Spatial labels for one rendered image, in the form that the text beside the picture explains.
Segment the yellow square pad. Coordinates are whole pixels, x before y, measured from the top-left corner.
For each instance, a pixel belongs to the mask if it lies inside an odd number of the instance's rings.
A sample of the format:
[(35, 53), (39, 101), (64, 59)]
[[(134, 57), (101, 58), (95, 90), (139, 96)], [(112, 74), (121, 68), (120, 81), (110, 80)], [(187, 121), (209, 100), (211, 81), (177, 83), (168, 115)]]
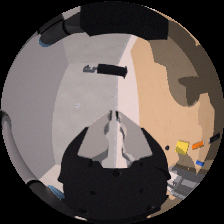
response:
[(183, 155), (186, 155), (188, 147), (189, 147), (189, 143), (188, 142), (183, 142), (183, 141), (179, 141), (178, 140), (175, 152), (183, 154)]

